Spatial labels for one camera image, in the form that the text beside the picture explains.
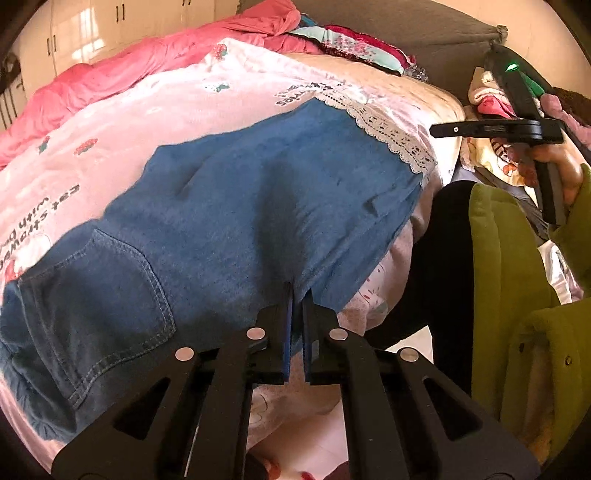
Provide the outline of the person right hand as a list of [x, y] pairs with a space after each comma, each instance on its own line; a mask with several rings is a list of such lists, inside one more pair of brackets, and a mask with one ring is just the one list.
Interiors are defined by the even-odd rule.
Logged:
[[575, 203], [583, 185], [582, 164], [585, 160], [574, 145], [564, 142], [526, 147], [519, 157], [518, 170], [528, 186], [537, 185], [538, 178], [533, 162], [555, 166], [559, 174], [565, 206], [571, 207]]

